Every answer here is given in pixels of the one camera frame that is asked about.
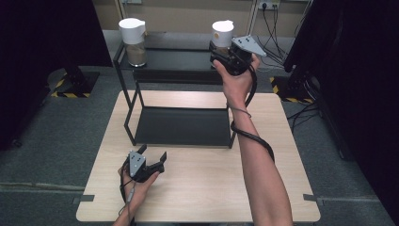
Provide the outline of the white-lidded glass jar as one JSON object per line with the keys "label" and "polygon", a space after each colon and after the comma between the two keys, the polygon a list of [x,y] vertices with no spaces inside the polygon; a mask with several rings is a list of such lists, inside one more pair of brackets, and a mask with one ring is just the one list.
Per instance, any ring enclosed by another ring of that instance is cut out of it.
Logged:
{"label": "white-lidded glass jar", "polygon": [[221,49],[226,51],[231,47],[232,33],[234,25],[233,21],[216,21],[212,24],[212,38],[211,41]]}
{"label": "white-lidded glass jar", "polygon": [[129,64],[133,67],[144,66],[147,63],[144,46],[146,23],[136,18],[126,18],[119,22],[119,28]]}

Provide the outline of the yellow-black striped stand base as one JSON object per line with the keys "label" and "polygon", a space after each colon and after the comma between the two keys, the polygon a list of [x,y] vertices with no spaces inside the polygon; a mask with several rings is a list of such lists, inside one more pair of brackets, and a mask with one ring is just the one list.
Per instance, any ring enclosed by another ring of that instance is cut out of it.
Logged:
{"label": "yellow-black striped stand base", "polygon": [[303,85],[296,88],[289,86],[289,78],[273,76],[270,78],[272,90],[283,102],[312,104],[313,99]]}
{"label": "yellow-black striped stand base", "polygon": [[88,98],[99,78],[99,72],[85,72],[77,68],[66,71],[56,83],[52,97]]}

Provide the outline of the person's left hand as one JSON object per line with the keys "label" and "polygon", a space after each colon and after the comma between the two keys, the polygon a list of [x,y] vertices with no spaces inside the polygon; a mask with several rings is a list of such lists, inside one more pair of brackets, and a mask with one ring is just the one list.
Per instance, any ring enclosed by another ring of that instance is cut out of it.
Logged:
{"label": "person's left hand", "polygon": [[126,169],[120,168],[118,173],[122,177],[122,188],[125,193],[125,200],[128,206],[134,207],[136,212],[140,205],[145,201],[147,193],[151,185],[159,176],[159,172],[155,172],[146,182],[138,183],[132,180]]}

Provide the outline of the black curtain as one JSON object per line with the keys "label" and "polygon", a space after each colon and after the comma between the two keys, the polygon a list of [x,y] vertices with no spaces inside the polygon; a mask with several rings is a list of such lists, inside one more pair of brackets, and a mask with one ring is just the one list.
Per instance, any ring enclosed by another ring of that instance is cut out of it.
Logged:
{"label": "black curtain", "polygon": [[284,62],[399,226],[399,0],[312,0]]}
{"label": "black curtain", "polygon": [[111,65],[92,0],[0,0],[0,152],[49,92],[50,73]]}

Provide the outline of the white wall socket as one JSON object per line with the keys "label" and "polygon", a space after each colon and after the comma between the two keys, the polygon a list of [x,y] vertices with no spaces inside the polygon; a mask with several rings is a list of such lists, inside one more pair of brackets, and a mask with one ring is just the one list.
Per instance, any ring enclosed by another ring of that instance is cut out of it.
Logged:
{"label": "white wall socket", "polygon": [[280,0],[260,0],[258,9],[276,10],[279,8]]}

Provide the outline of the black two-tier metal rack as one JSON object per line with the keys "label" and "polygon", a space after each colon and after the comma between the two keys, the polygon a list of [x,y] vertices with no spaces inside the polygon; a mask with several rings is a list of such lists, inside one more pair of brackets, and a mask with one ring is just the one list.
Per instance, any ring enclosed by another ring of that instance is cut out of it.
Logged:
{"label": "black two-tier metal rack", "polygon": [[231,147],[235,133],[226,106],[150,106],[140,88],[142,84],[220,85],[209,48],[149,48],[147,56],[144,66],[133,67],[122,43],[113,58],[128,105],[124,128],[131,142]]}

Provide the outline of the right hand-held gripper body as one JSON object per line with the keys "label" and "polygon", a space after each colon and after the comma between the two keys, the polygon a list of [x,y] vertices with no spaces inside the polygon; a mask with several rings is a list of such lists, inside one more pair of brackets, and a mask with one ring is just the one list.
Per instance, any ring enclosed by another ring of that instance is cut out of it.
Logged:
{"label": "right hand-held gripper body", "polygon": [[253,54],[260,57],[266,56],[266,52],[251,36],[232,38],[231,47],[222,52],[224,56],[211,57],[210,61],[218,60],[233,76],[240,75],[249,69]]}

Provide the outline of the person's right hand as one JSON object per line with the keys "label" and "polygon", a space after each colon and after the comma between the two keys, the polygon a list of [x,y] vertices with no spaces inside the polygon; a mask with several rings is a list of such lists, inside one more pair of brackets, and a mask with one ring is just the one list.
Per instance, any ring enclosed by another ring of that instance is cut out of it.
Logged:
{"label": "person's right hand", "polygon": [[213,64],[219,73],[223,82],[223,92],[227,99],[228,105],[234,108],[246,110],[247,94],[251,91],[253,79],[252,71],[256,71],[260,65],[260,60],[256,55],[252,55],[250,70],[246,70],[240,75],[230,75],[225,67],[218,61],[214,60]]}

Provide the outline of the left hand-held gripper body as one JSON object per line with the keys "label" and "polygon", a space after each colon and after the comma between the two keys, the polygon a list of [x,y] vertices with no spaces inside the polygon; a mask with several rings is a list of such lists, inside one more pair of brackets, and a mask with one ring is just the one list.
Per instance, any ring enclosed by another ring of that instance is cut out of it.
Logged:
{"label": "left hand-held gripper body", "polygon": [[129,175],[130,177],[139,183],[146,182],[155,172],[164,172],[165,167],[152,167],[152,165],[147,165],[147,158],[137,152],[130,151],[127,157],[127,162],[129,165]]}

